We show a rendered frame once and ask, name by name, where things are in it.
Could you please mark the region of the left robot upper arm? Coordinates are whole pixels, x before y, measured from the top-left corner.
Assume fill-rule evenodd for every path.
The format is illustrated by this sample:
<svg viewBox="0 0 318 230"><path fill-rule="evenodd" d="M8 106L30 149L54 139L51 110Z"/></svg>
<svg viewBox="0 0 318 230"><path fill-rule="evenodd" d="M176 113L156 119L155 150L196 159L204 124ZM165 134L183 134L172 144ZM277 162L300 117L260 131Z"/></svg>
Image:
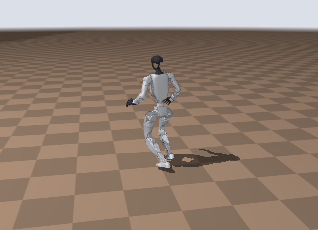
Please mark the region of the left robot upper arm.
<svg viewBox="0 0 318 230"><path fill-rule="evenodd" d="M145 100L146 99L146 92L148 90L148 86L149 86L149 83L151 83L152 81L152 75L150 76L146 76L143 78L143 84L142 84L142 88L141 88L141 97L140 99L141 100Z"/></svg>

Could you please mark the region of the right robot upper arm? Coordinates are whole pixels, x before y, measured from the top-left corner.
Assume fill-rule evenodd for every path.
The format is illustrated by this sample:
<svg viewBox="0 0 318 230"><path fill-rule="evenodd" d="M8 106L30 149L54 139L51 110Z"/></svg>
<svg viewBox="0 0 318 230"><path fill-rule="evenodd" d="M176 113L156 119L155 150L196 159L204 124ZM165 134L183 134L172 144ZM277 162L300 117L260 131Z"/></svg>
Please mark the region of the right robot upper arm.
<svg viewBox="0 0 318 230"><path fill-rule="evenodd" d="M179 93L181 91L180 86L178 85L178 82L176 81L173 73L168 73L169 81L174 86L174 93Z"/></svg>

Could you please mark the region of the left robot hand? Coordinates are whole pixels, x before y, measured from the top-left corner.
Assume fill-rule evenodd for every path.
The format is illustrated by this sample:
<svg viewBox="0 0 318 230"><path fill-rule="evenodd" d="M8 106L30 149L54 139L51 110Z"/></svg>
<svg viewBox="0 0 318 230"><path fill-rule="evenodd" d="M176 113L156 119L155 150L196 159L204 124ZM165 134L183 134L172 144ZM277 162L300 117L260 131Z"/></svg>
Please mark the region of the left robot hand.
<svg viewBox="0 0 318 230"><path fill-rule="evenodd" d="M131 98L130 100L127 101L126 103L126 107L128 107L128 105L136 105L136 104L132 104L133 99Z"/></svg>

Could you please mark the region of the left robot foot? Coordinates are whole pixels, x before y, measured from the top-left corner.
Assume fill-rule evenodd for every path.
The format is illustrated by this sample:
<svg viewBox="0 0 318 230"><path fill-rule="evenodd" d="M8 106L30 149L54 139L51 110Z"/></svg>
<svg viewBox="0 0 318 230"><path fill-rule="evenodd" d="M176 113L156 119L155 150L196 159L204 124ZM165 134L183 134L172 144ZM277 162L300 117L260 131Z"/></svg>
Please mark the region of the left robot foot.
<svg viewBox="0 0 318 230"><path fill-rule="evenodd" d="M165 161L166 162L166 161ZM166 162L166 163L157 163L156 166L159 166L159 167L165 167L165 168L171 168L171 165L169 162Z"/></svg>

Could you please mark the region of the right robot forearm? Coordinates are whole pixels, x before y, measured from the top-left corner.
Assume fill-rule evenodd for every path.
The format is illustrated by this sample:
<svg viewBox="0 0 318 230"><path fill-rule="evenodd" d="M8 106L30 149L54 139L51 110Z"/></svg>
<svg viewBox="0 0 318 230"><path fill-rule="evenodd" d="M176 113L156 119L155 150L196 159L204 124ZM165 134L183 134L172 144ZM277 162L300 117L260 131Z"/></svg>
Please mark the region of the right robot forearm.
<svg viewBox="0 0 318 230"><path fill-rule="evenodd" d="M179 93L174 93L173 92L173 95L172 97L169 99L171 102L173 102L174 100L176 100L177 96L179 96L180 92Z"/></svg>

